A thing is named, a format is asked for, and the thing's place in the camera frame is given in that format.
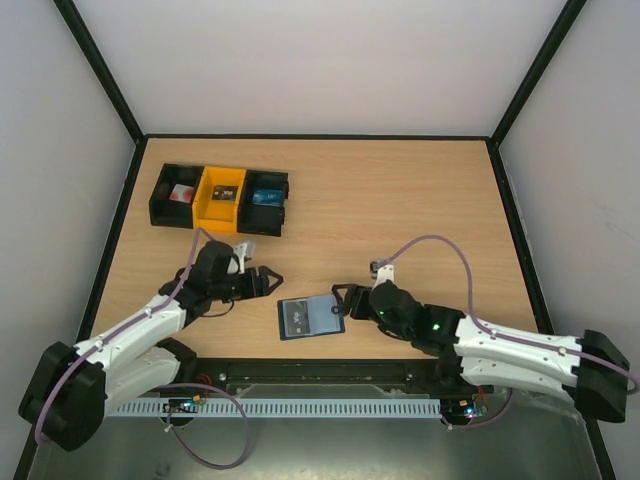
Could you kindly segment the blue card holder wallet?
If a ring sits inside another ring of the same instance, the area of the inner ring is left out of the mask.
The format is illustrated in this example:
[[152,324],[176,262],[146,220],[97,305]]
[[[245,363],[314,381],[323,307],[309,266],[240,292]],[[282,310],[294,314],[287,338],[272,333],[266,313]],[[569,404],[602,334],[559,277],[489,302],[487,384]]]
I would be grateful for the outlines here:
[[335,305],[332,294],[315,295],[307,298],[312,335],[317,337],[345,332],[344,315],[336,315],[331,311]]

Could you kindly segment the blue white credit card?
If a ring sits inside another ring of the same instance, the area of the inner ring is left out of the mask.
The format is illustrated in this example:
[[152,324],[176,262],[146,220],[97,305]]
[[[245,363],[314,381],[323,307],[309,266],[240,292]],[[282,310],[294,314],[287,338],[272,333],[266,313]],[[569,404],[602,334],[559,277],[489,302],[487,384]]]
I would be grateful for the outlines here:
[[256,189],[252,195],[252,203],[260,206],[279,206],[282,201],[282,191],[276,189]]

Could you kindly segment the black VIP credit card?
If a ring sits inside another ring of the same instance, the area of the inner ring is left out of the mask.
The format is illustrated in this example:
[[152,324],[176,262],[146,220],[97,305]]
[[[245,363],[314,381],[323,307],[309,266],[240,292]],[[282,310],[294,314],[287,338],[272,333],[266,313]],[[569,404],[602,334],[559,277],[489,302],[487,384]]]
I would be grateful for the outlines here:
[[212,200],[221,202],[234,202],[238,192],[237,185],[216,185],[213,188]]

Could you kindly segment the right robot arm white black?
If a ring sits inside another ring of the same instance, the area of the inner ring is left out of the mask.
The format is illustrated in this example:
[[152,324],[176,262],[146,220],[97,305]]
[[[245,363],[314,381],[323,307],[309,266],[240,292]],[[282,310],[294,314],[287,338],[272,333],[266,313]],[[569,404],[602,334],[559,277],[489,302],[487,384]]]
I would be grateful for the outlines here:
[[570,402],[608,423],[626,419],[630,364],[603,333],[580,337],[503,329],[463,311],[422,304],[386,280],[337,284],[333,312],[370,320],[385,335],[436,357],[436,379],[455,392],[467,383],[525,390]]

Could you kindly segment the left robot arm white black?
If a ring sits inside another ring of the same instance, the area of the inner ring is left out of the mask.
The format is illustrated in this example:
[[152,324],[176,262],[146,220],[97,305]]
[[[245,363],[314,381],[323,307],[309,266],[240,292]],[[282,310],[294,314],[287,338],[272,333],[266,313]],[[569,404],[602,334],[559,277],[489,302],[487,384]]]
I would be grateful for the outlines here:
[[104,418],[140,395],[177,382],[185,388],[197,356],[175,339],[213,303],[234,306],[266,297],[284,281],[267,266],[250,267],[255,245],[210,240],[138,312],[72,346],[42,354],[18,407],[37,441],[66,451],[84,445]]

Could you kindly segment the black card in holder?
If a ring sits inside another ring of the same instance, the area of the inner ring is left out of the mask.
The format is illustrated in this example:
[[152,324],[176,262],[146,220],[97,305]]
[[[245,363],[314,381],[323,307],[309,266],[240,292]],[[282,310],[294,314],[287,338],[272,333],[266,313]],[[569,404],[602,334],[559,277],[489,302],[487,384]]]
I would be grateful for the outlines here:
[[282,341],[312,335],[307,298],[286,299],[278,302],[279,333]]

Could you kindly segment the white red card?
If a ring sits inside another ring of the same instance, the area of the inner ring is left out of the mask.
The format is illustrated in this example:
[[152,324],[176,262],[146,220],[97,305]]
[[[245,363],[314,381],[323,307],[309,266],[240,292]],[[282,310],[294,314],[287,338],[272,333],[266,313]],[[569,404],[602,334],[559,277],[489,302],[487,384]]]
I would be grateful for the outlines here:
[[169,199],[171,201],[190,204],[194,195],[194,188],[192,186],[175,184]]

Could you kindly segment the right black bin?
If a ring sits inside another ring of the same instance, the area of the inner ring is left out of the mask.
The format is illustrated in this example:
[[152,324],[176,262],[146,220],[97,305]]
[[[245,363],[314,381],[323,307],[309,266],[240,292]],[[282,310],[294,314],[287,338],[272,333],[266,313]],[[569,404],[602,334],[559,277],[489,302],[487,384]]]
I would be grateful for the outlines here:
[[280,237],[289,196],[285,172],[247,170],[238,206],[238,233]]

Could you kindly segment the black bin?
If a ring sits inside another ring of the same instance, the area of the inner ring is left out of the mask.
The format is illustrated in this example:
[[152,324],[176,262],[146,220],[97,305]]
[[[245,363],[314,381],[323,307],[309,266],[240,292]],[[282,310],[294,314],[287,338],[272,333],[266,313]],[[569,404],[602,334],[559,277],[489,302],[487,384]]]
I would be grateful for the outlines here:
[[238,206],[238,233],[280,237],[289,196],[285,172],[247,170]]
[[150,222],[153,226],[192,229],[195,194],[204,167],[165,163],[149,199]]

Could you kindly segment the yellow middle bin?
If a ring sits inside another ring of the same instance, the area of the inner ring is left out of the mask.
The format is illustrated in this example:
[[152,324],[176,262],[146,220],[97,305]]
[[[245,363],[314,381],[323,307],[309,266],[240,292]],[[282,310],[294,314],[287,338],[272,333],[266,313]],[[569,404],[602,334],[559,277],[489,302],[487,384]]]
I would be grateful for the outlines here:
[[[193,220],[195,228],[236,233],[240,200],[246,178],[246,169],[205,166],[203,176],[195,194]],[[234,202],[213,201],[212,193],[216,185],[237,185]]]

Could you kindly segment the left black bin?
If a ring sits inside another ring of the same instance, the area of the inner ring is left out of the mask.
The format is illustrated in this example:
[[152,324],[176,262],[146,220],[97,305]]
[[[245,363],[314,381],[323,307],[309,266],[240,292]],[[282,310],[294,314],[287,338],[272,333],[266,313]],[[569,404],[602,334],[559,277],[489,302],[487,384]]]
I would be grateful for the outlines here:
[[149,199],[150,222],[153,226],[192,229],[195,194],[204,167],[165,163]]

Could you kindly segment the grey metal sheet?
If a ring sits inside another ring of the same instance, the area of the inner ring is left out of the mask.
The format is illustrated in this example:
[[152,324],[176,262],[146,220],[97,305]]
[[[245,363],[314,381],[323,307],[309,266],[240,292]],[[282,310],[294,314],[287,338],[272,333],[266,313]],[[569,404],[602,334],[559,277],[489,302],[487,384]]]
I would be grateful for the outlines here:
[[[213,394],[211,398],[224,397]],[[251,399],[431,399],[371,385],[254,385],[238,418],[107,417],[68,452],[48,443],[32,479],[597,479],[580,414],[495,387],[456,420],[249,418]]]

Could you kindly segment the black aluminium frame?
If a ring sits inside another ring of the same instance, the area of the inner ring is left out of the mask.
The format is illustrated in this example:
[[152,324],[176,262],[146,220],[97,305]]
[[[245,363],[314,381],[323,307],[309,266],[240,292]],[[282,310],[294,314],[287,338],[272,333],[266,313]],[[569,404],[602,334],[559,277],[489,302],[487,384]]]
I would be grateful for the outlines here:
[[[114,106],[120,120],[124,124],[127,132],[134,141],[135,150],[132,156],[129,169],[127,171],[124,187],[118,200],[115,216],[112,221],[106,245],[101,256],[98,271],[92,286],[87,307],[79,328],[80,334],[88,334],[89,326],[95,320],[98,300],[100,300],[106,285],[106,275],[111,267],[117,242],[124,223],[125,211],[129,207],[129,202],[133,193],[134,182],[142,163],[142,155],[150,138],[186,138],[186,139],[209,139],[209,138],[247,138],[259,139],[300,139],[300,140],[364,140],[371,138],[375,140],[484,140],[494,170],[494,176],[498,185],[503,208],[509,224],[511,236],[515,246],[520,268],[524,274],[525,285],[529,295],[530,303],[533,307],[536,325],[543,327],[544,333],[553,330],[551,319],[543,299],[542,290],[538,281],[538,276],[533,265],[530,248],[525,246],[525,233],[520,214],[516,213],[516,203],[511,186],[508,184],[504,161],[499,152],[499,147],[505,140],[509,130],[515,123],[519,114],[526,105],[529,97],[542,78],[549,63],[554,58],[557,50],[571,31],[574,22],[579,17],[587,1],[566,1],[562,7],[551,30],[547,34],[526,75],[523,77],[516,93],[511,99],[505,113],[502,115],[498,126],[489,137],[482,136],[437,136],[437,135],[369,135],[364,134],[143,134],[135,117],[127,104],[120,88],[117,85],[107,63],[104,60],[97,44],[95,43],[90,30],[88,29],[82,15],[80,14],[74,1],[53,1],[67,28],[73,35],[76,43],[80,47],[84,57],[91,66],[96,78],[103,87],[111,104]],[[603,479],[616,479],[614,469],[609,458],[606,444],[596,420],[586,418],[586,431],[589,436],[591,448],[595,457],[596,465]],[[16,467],[13,479],[28,479],[33,468],[34,459],[37,453],[37,446],[33,440],[33,431],[30,432],[29,439],[26,440],[23,452]]]

